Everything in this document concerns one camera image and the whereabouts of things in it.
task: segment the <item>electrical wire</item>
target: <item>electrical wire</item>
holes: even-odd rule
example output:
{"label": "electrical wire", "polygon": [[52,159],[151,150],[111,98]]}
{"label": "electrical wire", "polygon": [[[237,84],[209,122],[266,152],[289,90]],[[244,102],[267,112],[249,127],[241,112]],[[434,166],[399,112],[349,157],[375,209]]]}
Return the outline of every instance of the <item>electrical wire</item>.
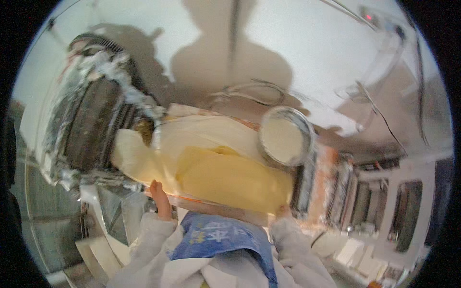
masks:
{"label": "electrical wire", "polygon": [[345,6],[344,4],[342,4],[341,2],[337,1],[337,0],[330,0],[331,2],[335,3],[336,5],[340,6],[341,8],[343,8],[345,11],[347,11],[349,14],[349,16],[351,16],[352,18],[356,19],[357,21],[360,21],[364,24],[366,24],[367,26],[369,26],[371,29],[373,29],[373,31],[376,31],[376,27],[374,27],[371,23],[369,23],[368,21],[364,20],[362,17],[360,17],[359,15],[357,15],[355,12],[353,12],[352,10],[350,10],[349,8],[347,8],[347,6]]}
{"label": "electrical wire", "polygon": [[21,67],[19,67],[19,71],[21,71],[24,63],[27,61],[27,58],[29,58],[29,55],[30,53],[32,52],[32,50],[34,49],[35,45],[37,44],[38,40],[40,39],[40,37],[43,35],[43,33],[45,33],[45,31],[48,31],[50,30],[53,26],[54,26],[54,21],[56,20],[56,18],[58,18],[59,16],[61,16],[64,12],[66,12],[69,8],[71,8],[72,6],[74,6],[75,4],[77,4],[78,2],[80,2],[82,0],[76,0],[74,3],[72,3],[69,7],[67,7],[66,9],[64,9],[61,13],[59,13],[58,15],[54,15],[52,17],[50,17],[47,22],[46,22],[46,27],[40,32],[40,34],[35,38],[36,40],[33,42],[32,46],[30,47],[29,50],[27,50],[26,54],[24,55],[24,58],[23,58],[23,61],[21,63]]}
{"label": "electrical wire", "polygon": [[423,130],[423,109],[424,109],[424,69],[423,69],[423,57],[421,54],[421,45],[420,45],[420,38],[418,35],[418,31],[416,30],[416,27],[414,28],[415,34],[416,34],[416,53],[418,55],[418,69],[419,69],[419,86],[418,86],[418,98],[419,98],[419,129],[420,129],[420,136],[424,141],[424,144],[426,146],[431,146],[429,142],[427,141],[426,134],[424,133]]}
{"label": "electrical wire", "polygon": [[[252,80],[253,82],[248,82],[248,83],[238,84],[238,85],[231,86],[231,87],[226,87],[224,88],[223,91],[210,94],[210,96],[215,96],[216,98],[211,102],[209,109],[213,108],[216,102],[225,101],[225,100],[230,99],[230,97],[235,97],[235,96],[250,99],[264,106],[278,106],[282,104],[282,102],[285,100],[286,92],[279,86],[275,85],[274,83],[268,82],[268,81],[263,81],[263,80],[258,80],[258,79],[252,79]],[[266,102],[266,101],[261,101],[259,99],[256,99],[255,97],[250,96],[246,93],[239,92],[239,90],[242,90],[242,89],[255,88],[255,87],[261,87],[261,88],[269,87],[269,88],[275,89],[280,93],[280,97],[275,102]]]}
{"label": "electrical wire", "polygon": [[365,93],[366,97],[370,100],[370,103],[372,104],[373,106],[373,109],[376,112],[378,112],[381,117],[383,118],[384,120],[384,123],[386,124],[386,127],[387,127],[387,130],[389,131],[389,133],[392,135],[392,137],[395,139],[395,141],[400,145],[400,147],[402,148],[402,150],[404,151],[405,155],[408,156],[408,153],[407,151],[405,150],[405,147],[403,146],[403,144],[400,142],[400,140],[397,139],[397,137],[394,135],[394,133],[392,132],[392,130],[390,129],[389,127],[389,124],[387,123],[387,120],[386,120],[386,117],[384,117],[384,115],[381,113],[381,110],[376,106],[375,102],[373,101],[373,99],[371,99],[371,96],[370,94],[368,93],[367,89],[362,85],[362,83],[360,83],[359,81],[357,81],[357,85],[359,86],[359,88]]}
{"label": "electrical wire", "polygon": [[410,15],[406,10],[403,10],[405,18],[407,19],[408,24],[413,28],[415,38],[416,38],[416,54],[418,56],[418,71],[419,71],[419,85],[418,85],[418,102],[419,102],[419,130],[420,130],[420,137],[423,139],[424,144],[426,146],[431,146],[427,141],[426,134],[423,130],[423,109],[424,109],[424,92],[425,92],[425,85],[424,85],[424,68],[423,68],[423,57],[421,53],[421,44],[420,44],[420,35],[418,33],[418,29],[416,28],[416,24],[411,19]]}
{"label": "electrical wire", "polygon": [[322,233],[320,233],[320,235],[317,236],[317,237],[314,239],[314,241],[312,241],[312,243],[311,243],[311,248],[314,247],[315,242],[317,242],[317,240],[318,240],[320,237],[322,237],[323,235],[325,235],[325,233],[326,233],[326,231],[322,231]]}

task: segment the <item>white wall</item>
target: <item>white wall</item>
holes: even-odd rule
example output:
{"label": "white wall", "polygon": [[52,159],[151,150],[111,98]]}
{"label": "white wall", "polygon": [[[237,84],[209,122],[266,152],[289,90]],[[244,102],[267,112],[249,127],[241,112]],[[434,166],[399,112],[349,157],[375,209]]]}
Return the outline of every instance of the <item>white wall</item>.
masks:
{"label": "white wall", "polygon": [[[339,135],[350,136],[357,133],[357,117],[335,111],[345,100],[334,91],[362,79],[385,38],[384,32],[373,32],[328,0],[241,0],[232,58],[232,1],[75,2],[64,0],[53,11],[58,15],[70,7],[56,19],[52,32],[45,31],[36,40],[18,75],[13,97],[34,106],[34,111],[47,108],[45,98],[65,66],[68,43],[80,33],[93,31],[127,48],[147,86],[164,104],[202,105],[207,101],[204,95],[210,92],[258,78],[292,91],[295,97],[285,104],[300,108],[314,124],[325,129],[339,127]],[[400,8],[391,0],[342,3],[357,13],[359,4],[374,7],[405,23]],[[410,29],[407,35],[402,60],[413,80],[402,87],[403,94],[417,88],[414,35]],[[438,75],[437,65],[426,44],[422,51],[425,76],[431,79]],[[392,53],[380,56],[382,61],[370,83],[381,77]],[[274,96],[267,91],[259,94]],[[265,108],[235,99],[217,110],[258,121]]]}

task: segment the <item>white protective suit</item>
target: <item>white protective suit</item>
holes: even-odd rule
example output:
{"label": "white protective suit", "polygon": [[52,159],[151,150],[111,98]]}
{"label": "white protective suit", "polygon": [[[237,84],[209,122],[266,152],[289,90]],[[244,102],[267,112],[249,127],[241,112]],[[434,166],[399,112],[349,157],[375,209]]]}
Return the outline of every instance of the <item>white protective suit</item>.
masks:
{"label": "white protective suit", "polygon": [[[204,280],[210,288],[267,288],[268,280],[259,263],[245,250],[213,258],[170,261],[168,251],[183,239],[177,221],[161,221],[149,212],[141,220],[139,245],[131,252],[131,262],[107,284],[108,288],[199,288]],[[316,257],[307,236],[292,218],[277,220],[270,227],[278,287],[335,288],[336,284]]]}

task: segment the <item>white sleeve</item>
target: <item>white sleeve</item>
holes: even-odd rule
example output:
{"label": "white sleeve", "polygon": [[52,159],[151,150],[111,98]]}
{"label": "white sleeve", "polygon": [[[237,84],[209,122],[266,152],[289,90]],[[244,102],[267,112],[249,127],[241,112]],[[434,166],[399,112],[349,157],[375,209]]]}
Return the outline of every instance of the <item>white sleeve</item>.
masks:
{"label": "white sleeve", "polygon": [[141,232],[137,242],[130,253],[131,261],[144,260],[148,262],[152,260],[162,249],[163,243],[175,231],[177,221],[162,221],[154,212],[147,212],[141,219]]}
{"label": "white sleeve", "polygon": [[278,261],[301,287],[335,288],[336,284],[320,259],[312,253],[310,241],[293,218],[282,218],[269,229]]}

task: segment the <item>hand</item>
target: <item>hand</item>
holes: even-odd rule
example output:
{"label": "hand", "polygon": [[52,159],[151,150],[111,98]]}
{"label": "hand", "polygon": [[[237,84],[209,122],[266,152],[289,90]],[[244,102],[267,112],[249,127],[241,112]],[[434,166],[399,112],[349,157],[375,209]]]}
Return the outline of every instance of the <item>hand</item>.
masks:
{"label": "hand", "polygon": [[155,201],[158,209],[157,214],[159,219],[163,221],[171,221],[172,209],[170,201],[168,200],[168,196],[162,189],[162,183],[153,180],[150,184],[150,188],[147,188],[144,193],[146,196],[152,197],[152,199]]}
{"label": "hand", "polygon": [[291,214],[291,208],[289,205],[281,205],[277,212],[275,213],[276,219],[284,218],[284,217],[293,217]]}

